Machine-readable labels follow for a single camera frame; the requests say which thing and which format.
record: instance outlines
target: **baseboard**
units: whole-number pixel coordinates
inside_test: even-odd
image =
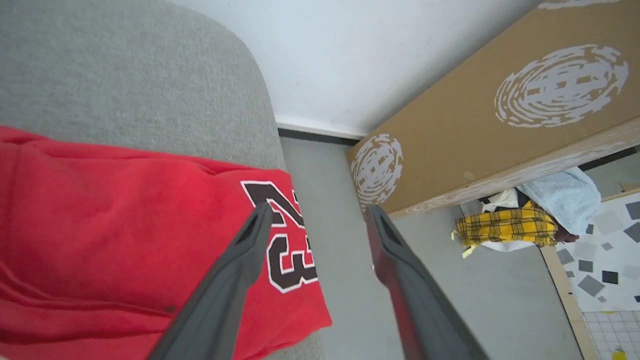
[[[297,117],[283,117],[276,115],[276,125],[279,129],[332,136],[360,141],[367,136],[367,132],[348,126],[335,126],[325,122],[301,119]]]

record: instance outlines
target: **cardboard panel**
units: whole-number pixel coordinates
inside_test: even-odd
[[[348,152],[360,202],[458,204],[640,142],[638,13],[531,11]]]

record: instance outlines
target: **yellow plaid fabric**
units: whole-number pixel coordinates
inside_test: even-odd
[[[522,208],[472,215],[458,219],[456,228],[466,247],[485,241],[531,241],[537,246],[555,245],[554,219],[533,201]]]

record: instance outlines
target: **light blue towel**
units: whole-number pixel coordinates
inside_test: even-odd
[[[577,167],[517,186],[569,233],[583,235],[596,215],[602,196],[587,174]]]

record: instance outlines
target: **gray fabric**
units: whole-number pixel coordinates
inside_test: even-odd
[[[297,345],[267,356],[265,360],[324,360],[320,335],[313,333]]]
[[[262,74],[210,18],[153,0],[0,0],[0,124],[284,168]]]

